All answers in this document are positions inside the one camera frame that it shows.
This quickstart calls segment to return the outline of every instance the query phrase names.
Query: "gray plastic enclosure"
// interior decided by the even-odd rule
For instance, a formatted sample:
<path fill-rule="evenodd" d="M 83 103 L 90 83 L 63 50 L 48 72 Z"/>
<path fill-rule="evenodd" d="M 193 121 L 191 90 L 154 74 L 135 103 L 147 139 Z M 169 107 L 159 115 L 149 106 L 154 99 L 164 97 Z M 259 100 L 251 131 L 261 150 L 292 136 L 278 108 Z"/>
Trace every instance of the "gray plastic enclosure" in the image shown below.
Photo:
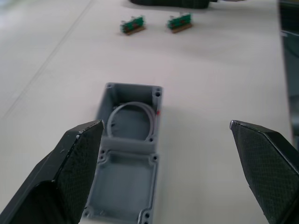
<path fill-rule="evenodd" d="M 156 154 L 104 151 L 83 217 L 122 224 L 150 224 L 157 179 Z"/>
<path fill-rule="evenodd" d="M 105 129 L 82 217 L 152 224 L 162 94 L 160 86 L 106 84 L 96 117 Z"/>
<path fill-rule="evenodd" d="M 107 83 L 96 119 L 105 123 L 101 146 L 116 151 L 155 153 L 160 123 L 162 87 Z M 154 113 L 153 133 L 149 135 L 150 120 L 145 111 L 128 105 L 119 110 L 113 118 L 112 137 L 107 134 L 108 119 L 118 106 L 128 102 L 142 102 L 149 105 Z"/>

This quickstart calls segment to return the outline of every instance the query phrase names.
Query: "white table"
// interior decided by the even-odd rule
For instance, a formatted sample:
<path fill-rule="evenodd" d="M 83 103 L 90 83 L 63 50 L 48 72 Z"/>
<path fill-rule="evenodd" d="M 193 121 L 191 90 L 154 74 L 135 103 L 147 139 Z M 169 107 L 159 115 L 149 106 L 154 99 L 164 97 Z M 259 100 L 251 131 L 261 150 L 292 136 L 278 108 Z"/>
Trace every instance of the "white table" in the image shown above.
<path fill-rule="evenodd" d="M 164 87 L 155 224 L 266 224 L 244 178 L 229 122 L 291 141 L 276 1 L 190 10 L 127 0 L 40 0 L 2 12 L 0 210 L 63 133 L 95 118 L 107 82 Z M 119 32 L 144 15 L 147 29 Z"/>

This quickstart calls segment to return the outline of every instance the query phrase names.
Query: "textured gripper pad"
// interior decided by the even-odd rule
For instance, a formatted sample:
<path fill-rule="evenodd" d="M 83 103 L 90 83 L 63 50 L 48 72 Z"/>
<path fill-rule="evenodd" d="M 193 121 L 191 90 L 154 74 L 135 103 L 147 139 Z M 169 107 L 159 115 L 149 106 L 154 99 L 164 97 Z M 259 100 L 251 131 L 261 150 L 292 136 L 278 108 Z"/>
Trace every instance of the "textured gripper pad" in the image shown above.
<path fill-rule="evenodd" d="M 299 176 L 263 131 L 232 123 L 246 180 L 270 224 L 284 223 L 298 197 Z"/>
<path fill-rule="evenodd" d="M 100 148 L 94 128 L 97 127 L 79 137 L 57 179 L 66 211 L 74 223 L 80 221 L 93 183 Z"/>

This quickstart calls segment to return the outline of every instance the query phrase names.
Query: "white surface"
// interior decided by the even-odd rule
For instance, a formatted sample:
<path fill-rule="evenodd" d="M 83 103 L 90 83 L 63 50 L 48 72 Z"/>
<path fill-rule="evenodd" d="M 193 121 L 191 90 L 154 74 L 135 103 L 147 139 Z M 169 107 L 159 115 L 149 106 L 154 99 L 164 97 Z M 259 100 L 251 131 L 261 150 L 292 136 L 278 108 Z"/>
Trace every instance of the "white surface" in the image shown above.
<path fill-rule="evenodd" d="M 164 87 L 155 224 L 267 223 L 228 127 L 239 119 L 291 140 L 277 5 L 214 3 L 173 35 L 164 25 L 178 11 L 41 0 L 5 27 L 0 210 L 66 130 L 94 119 L 105 83 L 125 82 Z M 147 29 L 121 35 L 120 21 L 140 14 Z"/>

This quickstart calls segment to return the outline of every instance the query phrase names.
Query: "gray box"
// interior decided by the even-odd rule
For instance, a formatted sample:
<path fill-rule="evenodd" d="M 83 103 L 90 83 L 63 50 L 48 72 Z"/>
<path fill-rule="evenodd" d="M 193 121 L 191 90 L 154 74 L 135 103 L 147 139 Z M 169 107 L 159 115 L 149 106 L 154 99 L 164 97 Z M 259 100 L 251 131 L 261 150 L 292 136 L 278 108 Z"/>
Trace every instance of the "gray box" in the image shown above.
<path fill-rule="evenodd" d="M 101 150 L 82 217 L 151 224 L 158 156 Z"/>
<path fill-rule="evenodd" d="M 138 84 L 107 83 L 96 119 L 105 123 L 101 146 L 116 151 L 154 153 L 160 123 L 162 87 Z M 148 105 L 146 110 L 136 105 L 126 105 L 119 110 L 110 123 L 108 119 L 118 106 L 129 102 Z M 154 113 L 152 122 L 147 113 Z"/>

